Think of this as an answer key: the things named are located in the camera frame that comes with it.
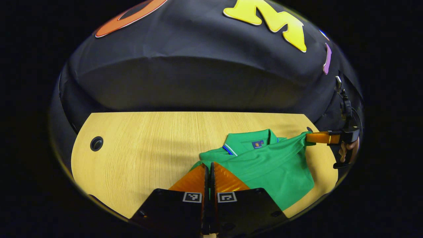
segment green polo shirt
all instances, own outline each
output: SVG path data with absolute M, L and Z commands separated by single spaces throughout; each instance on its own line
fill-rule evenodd
M 221 148 L 200 153 L 200 161 L 210 168 L 212 162 L 231 171 L 250 188 L 264 188 L 284 210 L 314 186 L 305 159 L 306 142 L 303 132 L 291 139 L 278 138 L 270 130 L 228 134 Z

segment wooden table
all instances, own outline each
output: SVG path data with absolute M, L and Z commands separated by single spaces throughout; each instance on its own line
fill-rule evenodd
M 234 112 L 92 113 L 74 144 L 71 158 L 76 184 L 126 218 L 131 218 L 156 188 L 169 189 L 199 160 L 219 148 L 228 133 L 271 129 L 292 138 L 310 127 L 303 114 Z M 92 151 L 101 136 L 104 144 Z M 314 188 L 284 210 L 288 218 L 330 192 L 338 179 L 335 158 L 326 144 L 306 149 Z

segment shirt logo patch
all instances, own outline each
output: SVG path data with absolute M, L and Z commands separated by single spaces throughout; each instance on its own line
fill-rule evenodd
M 254 149 L 257 149 L 257 148 L 263 147 L 262 145 L 264 144 L 264 142 L 263 141 L 255 141 L 255 142 L 252 142 L 252 144 L 253 144 Z

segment yellow letter m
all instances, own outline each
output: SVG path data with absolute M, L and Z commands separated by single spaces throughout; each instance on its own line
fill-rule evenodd
M 261 19 L 256 15 L 259 9 L 272 32 L 278 32 L 283 26 L 288 24 L 287 31 L 283 32 L 283 37 L 293 46 L 306 52 L 304 43 L 303 23 L 286 11 L 277 12 L 264 0 L 238 0 L 233 8 L 225 8 L 223 13 L 231 18 L 248 22 L 253 25 L 260 25 Z

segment black background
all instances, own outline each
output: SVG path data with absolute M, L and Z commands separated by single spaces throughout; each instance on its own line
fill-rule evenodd
M 5 3 L 6 130 L 2 180 L 6 237 L 146 235 L 100 210 L 61 171 L 49 146 L 47 109 L 72 52 L 100 25 L 140 1 Z M 322 203 L 271 237 L 421 237 L 418 206 L 423 124 L 419 88 L 419 1 L 285 0 L 328 33 L 365 93 L 366 131 L 356 165 Z

